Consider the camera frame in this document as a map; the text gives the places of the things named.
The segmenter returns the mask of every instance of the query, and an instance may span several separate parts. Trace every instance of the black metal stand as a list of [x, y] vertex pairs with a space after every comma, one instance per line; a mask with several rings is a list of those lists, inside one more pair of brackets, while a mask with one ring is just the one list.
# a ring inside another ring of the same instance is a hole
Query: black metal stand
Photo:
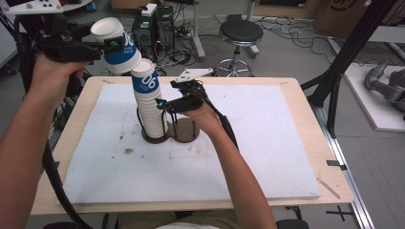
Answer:
[[318, 85], [315, 92], [308, 97], [309, 103], [316, 107], [322, 107], [330, 94], [327, 128], [332, 137], [336, 137], [334, 121], [340, 80], [395, 2], [395, 0], [373, 0], [327, 71], [301, 85], [302, 90]]

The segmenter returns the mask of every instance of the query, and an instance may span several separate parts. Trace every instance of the wooden table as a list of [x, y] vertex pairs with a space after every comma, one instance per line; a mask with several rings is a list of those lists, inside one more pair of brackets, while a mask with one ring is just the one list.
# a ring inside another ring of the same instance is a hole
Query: wooden table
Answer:
[[[161, 84], [169, 84], [174, 77], [161, 77]], [[273, 77], [201, 77], [204, 84], [229, 85], [279, 85], [290, 109], [302, 144], [307, 152], [309, 163], [317, 178], [322, 196], [316, 199], [279, 199], [268, 202], [271, 206], [290, 206], [305, 204], [350, 203], [353, 194], [348, 182], [338, 166], [329, 166], [327, 160], [335, 160], [324, 134], [313, 115], [298, 82], [293, 78]], [[104, 84], [131, 84], [131, 77], [90, 78], [78, 99], [75, 109], [60, 137], [53, 156], [60, 161], [58, 170], [62, 180], [75, 148], [81, 138], [84, 127], [96, 104]], [[165, 211], [165, 210], [201, 210], [231, 208], [230, 201], [205, 201], [182, 203], [108, 203], [108, 204], [75, 204], [78, 213], [131, 212], [131, 211]], [[38, 184], [32, 215], [63, 214], [65, 211], [57, 203], [56, 195], [47, 176], [42, 176]]]

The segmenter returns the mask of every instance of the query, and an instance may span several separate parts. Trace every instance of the white device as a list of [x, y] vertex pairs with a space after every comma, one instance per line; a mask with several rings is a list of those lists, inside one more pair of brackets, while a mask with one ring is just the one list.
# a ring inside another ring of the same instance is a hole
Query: white device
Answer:
[[23, 3], [14, 7], [3, 5], [2, 10], [4, 14], [40, 14], [40, 13], [58, 13], [63, 12], [63, 8], [58, 0], [33, 0], [31, 2]]
[[182, 83], [182, 82], [187, 82], [190, 80], [193, 80], [197, 77], [203, 76], [208, 73], [212, 73], [213, 70], [211, 68], [209, 69], [184, 69], [184, 71], [180, 74], [179, 77], [177, 77], [176, 83]]
[[146, 8], [148, 10], [143, 10], [141, 12], [142, 16], [148, 16], [151, 17], [153, 15], [153, 13], [156, 11], [156, 8], [158, 7], [158, 5], [153, 4], [153, 3], [148, 3], [148, 5], [146, 5]]

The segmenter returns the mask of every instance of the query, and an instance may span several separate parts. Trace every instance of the wrist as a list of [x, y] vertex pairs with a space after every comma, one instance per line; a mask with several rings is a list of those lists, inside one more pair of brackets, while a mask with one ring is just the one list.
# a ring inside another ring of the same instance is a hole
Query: wrist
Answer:
[[52, 111], [52, 113], [59, 106], [57, 102], [47, 96], [43, 96], [43, 94], [32, 94], [30, 92], [24, 97], [23, 104], [45, 111]]
[[226, 134], [223, 125], [219, 120], [215, 120], [211, 122], [209, 128], [203, 130], [210, 138], [215, 137], [217, 135], [222, 135], [223, 133]]

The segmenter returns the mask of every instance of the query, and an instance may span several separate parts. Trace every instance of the cup stack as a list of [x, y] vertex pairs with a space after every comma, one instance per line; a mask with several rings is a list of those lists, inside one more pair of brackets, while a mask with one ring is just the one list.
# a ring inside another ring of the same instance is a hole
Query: cup stack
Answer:
[[131, 37], [115, 17], [107, 17], [95, 22], [90, 29], [97, 42], [123, 36], [125, 48], [121, 52], [105, 53], [104, 59], [108, 69], [117, 74], [130, 72], [140, 61], [141, 55]]
[[141, 58], [137, 66], [131, 70], [131, 75], [135, 100], [145, 133], [152, 138], [164, 136], [168, 126], [166, 114], [157, 108], [155, 100], [162, 98], [155, 65], [149, 59]]

